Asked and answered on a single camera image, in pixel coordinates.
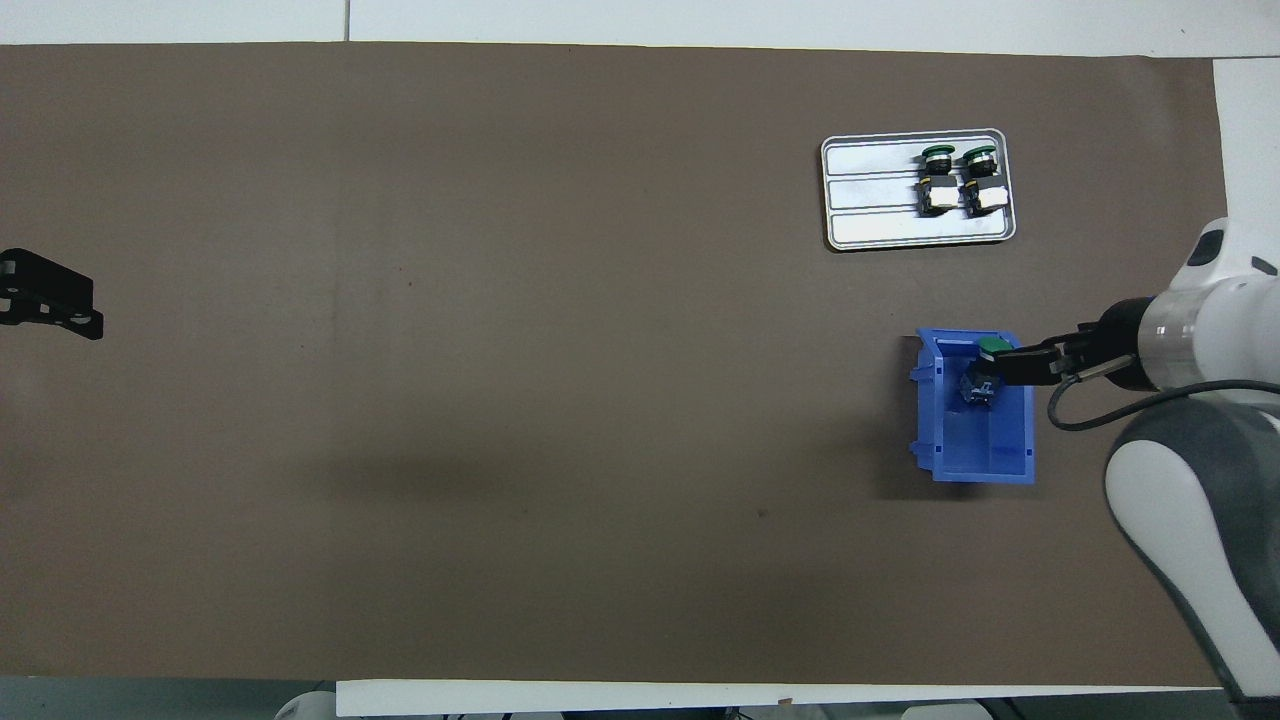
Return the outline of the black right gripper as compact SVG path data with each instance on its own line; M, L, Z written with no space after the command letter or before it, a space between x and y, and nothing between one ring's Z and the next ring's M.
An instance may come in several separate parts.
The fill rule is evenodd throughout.
M1124 368L1105 377L1117 388L1152 392L1138 348L1140 323L1152 297L1124 299L1111 305L1097 322L1053 334L1039 345L997 352L997 373L1006 386L1056 386L1091 366L1132 356Z

